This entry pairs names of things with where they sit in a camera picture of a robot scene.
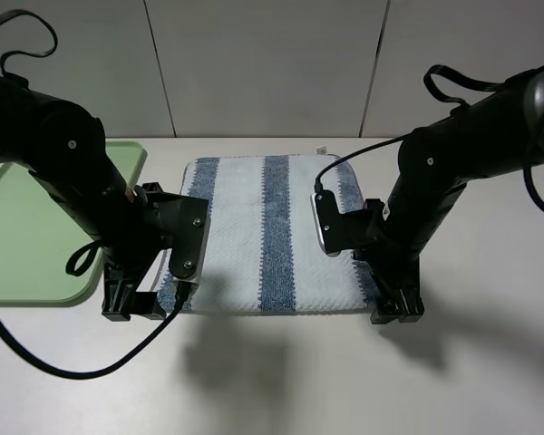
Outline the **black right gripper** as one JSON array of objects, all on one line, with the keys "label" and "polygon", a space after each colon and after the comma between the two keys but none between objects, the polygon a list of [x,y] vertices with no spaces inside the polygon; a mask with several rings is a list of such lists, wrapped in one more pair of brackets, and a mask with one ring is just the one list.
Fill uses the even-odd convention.
[{"label": "black right gripper", "polygon": [[[417,201],[405,197],[367,199],[364,206],[345,212],[345,245],[372,271],[380,294],[375,298],[371,324],[418,322],[424,314],[420,294],[417,248]],[[398,297],[401,295],[401,308]]]}]

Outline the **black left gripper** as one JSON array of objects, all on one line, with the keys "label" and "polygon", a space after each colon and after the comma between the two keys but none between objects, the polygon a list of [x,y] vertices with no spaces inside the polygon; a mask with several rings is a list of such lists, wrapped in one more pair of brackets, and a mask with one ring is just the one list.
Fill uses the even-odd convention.
[{"label": "black left gripper", "polygon": [[135,292],[156,257],[171,252],[181,194],[163,191],[157,182],[134,188],[135,202],[119,215],[115,233],[104,242],[112,265],[103,269],[102,315],[128,322],[131,314],[162,321],[166,311],[156,292]]}]

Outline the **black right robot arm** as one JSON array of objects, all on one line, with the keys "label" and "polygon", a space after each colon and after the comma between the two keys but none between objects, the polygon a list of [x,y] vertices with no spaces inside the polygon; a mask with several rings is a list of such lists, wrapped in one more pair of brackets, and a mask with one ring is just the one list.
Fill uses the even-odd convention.
[{"label": "black right robot arm", "polygon": [[434,98],[454,109],[402,140],[388,199],[367,199],[353,214],[360,222],[355,256],[369,264],[378,289],[372,324],[421,318],[419,256],[469,181],[520,171],[544,213],[532,177],[544,164],[544,65],[502,83],[435,65],[423,80]]}]

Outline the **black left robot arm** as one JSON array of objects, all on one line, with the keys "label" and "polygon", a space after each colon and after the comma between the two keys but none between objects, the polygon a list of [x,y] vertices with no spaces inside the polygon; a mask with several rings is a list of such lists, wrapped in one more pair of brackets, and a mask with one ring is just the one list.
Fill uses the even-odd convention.
[{"label": "black left robot arm", "polygon": [[67,274],[83,275],[103,252],[102,314],[109,320],[165,318],[159,298],[138,289],[163,250],[171,250],[178,280],[198,276],[208,201],[168,193],[157,182],[131,186],[106,152],[99,119],[0,76],[0,163],[7,162],[27,168],[91,238],[71,255]]}]

